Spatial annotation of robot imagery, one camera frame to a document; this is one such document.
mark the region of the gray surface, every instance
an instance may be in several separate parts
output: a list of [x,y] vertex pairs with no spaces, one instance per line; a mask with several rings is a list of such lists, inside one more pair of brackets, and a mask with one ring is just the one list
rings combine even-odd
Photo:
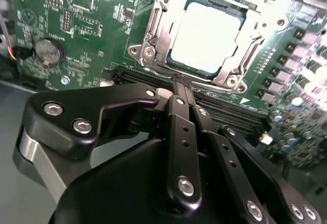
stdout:
[[12,154],[26,98],[30,94],[0,85],[0,223],[48,223],[55,202],[48,191],[18,172]]

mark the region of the white component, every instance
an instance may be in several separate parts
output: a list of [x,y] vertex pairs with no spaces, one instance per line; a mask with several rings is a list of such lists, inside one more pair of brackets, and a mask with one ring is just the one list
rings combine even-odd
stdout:
[[241,21],[223,11],[191,3],[181,22],[171,57],[192,68],[215,73],[231,57]]
[[113,86],[114,85],[114,81],[101,81],[100,82],[100,87],[109,87],[109,86]]
[[261,143],[269,146],[271,144],[271,142],[273,141],[273,138],[270,135],[268,135],[267,133],[263,133],[259,140]]
[[241,102],[240,102],[240,105],[241,105],[241,104],[244,104],[244,103],[247,103],[247,102],[249,102],[249,101],[250,101],[250,100],[243,98],[243,99],[241,100]]
[[300,106],[303,103],[303,99],[301,97],[297,97],[291,101],[291,104],[294,106]]

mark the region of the cpu socket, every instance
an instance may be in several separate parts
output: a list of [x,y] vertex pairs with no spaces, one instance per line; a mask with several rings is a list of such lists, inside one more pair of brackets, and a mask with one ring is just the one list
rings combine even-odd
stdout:
[[155,0],[142,44],[128,53],[161,78],[189,76],[197,86],[240,94],[243,77],[273,30],[265,0]]

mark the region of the silver metal part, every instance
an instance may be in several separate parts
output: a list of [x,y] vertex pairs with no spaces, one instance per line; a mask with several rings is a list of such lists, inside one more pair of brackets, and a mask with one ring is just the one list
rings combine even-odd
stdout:
[[237,50],[227,57],[217,74],[211,80],[200,78],[181,70],[177,70],[167,63],[167,55],[173,49],[178,36],[178,29],[185,15],[185,6],[188,0],[155,0],[148,22],[146,34],[142,44],[129,46],[129,55],[139,62],[145,69],[160,78],[169,79],[174,74],[184,74],[199,81],[193,81],[193,85],[208,89],[212,92],[227,94],[242,94],[248,90],[248,86],[242,80],[257,56],[262,43],[265,40],[267,30],[277,31],[286,27],[286,17],[278,17],[272,23],[267,22],[267,7],[270,5],[266,0],[243,0],[256,5],[256,9],[249,8],[232,0],[226,1],[229,5],[243,8],[245,20],[234,42]]
[[164,89],[164,88],[158,88],[156,91],[157,91],[158,95],[160,95],[166,99],[169,99],[170,97],[172,97],[174,95],[173,92],[171,92],[168,89]]
[[151,97],[154,97],[155,93],[153,93],[151,90],[147,90],[147,95],[151,96]]
[[230,133],[232,136],[234,136],[234,135],[235,135],[235,132],[234,132],[234,130],[232,130],[231,128],[228,128],[228,129],[227,129],[227,131],[228,131],[228,133]]
[[185,196],[193,196],[194,194],[194,186],[193,184],[186,178],[178,179],[178,188]]
[[63,113],[63,108],[56,103],[48,103],[43,107],[46,114],[51,116],[58,116]]
[[263,220],[263,215],[261,210],[259,209],[258,206],[256,206],[253,202],[248,201],[246,204],[246,207],[249,211],[249,213],[257,220],[257,221],[262,221]]
[[[21,137],[19,152],[33,163],[56,202],[59,202],[61,195],[74,179],[91,169],[89,162],[71,164],[71,161],[64,158],[57,159],[60,156],[56,152],[33,140],[25,130]],[[70,168],[64,168],[65,163],[71,165]]]
[[184,101],[182,101],[181,99],[178,99],[178,98],[177,98],[177,102],[178,102],[179,104],[181,104],[181,105],[184,105],[184,104],[185,104]]
[[291,209],[292,209],[294,215],[295,215],[297,218],[299,218],[300,220],[303,220],[303,219],[304,219],[304,216],[303,216],[302,212],[298,209],[297,206],[295,206],[295,205],[291,205]]
[[62,76],[61,79],[60,79],[61,83],[63,85],[68,85],[70,84],[71,80],[68,76]]
[[206,116],[206,111],[205,111],[204,109],[200,108],[200,109],[199,109],[199,112],[200,112],[202,115]]
[[91,124],[86,120],[82,120],[82,119],[76,120],[73,123],[73,127],[75,131],[77,131],[78,133],[82,133],[84,135],[90,133],[92,130]]
[[307,215],[308,215],[311,219],[313,219],[313,220],[316,220],[316,219],[317,219],[317,216],[315,215],[315,213],[313,213],[313,211],[310,210],[307,206],[304,205],[303,208],[305,209]]

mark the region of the electrolytic capacitor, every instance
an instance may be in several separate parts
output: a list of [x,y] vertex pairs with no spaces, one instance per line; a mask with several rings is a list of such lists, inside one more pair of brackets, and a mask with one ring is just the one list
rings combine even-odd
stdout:
[[293,106],[300,106],[303,103],[303,99],[298,94],[289,94],[287,99]]

